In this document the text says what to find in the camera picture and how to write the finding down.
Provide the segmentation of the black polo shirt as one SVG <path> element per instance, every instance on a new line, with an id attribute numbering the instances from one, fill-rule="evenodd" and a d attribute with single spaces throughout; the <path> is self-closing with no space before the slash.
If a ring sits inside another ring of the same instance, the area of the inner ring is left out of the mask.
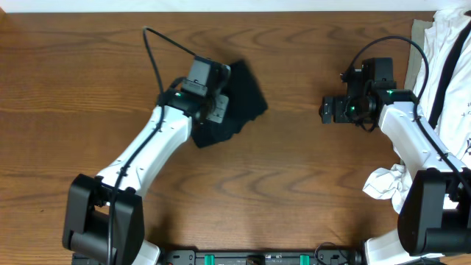
<path id="1" fill-rule="evenodd" d="M 240 133 L 248 121 L 262 115 L 268 105 L 255 75 L 245 60 L 231 63 L 231 75 L 222 93 L 228 97 L 228 105 L 222 123 L 206 121 L 191 134 L 194 143 L 204 148 L 230 140 Z"/>

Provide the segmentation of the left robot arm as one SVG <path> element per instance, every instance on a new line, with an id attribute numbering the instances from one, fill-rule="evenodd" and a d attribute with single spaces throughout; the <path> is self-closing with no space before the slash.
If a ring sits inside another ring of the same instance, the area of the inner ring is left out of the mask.
<path id="1" fill-rule="evenodd" d="M 156 264 L 160 248 L 145 240 L 143 198 L 171 154 L 191 136 L 201 110 L 221 123 L 229 98 L 164 94 L 145 127 L 95 177 L 79 174 L 68 191 L 63 247 L 102 264 Z"/>

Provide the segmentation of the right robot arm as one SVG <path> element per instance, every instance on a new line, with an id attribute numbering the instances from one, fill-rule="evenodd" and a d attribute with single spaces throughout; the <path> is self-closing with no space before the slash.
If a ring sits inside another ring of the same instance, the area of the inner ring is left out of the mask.
<path id="1" fill-rule="evenodd" d="M 325 124 L 374 121 L 413 179 L 397 228 L 365 242 L 367 264 L 412 264 L 470 253 L 470 169 L 447 152 L 411 91 L 326 96 L 319 114 Z"/>

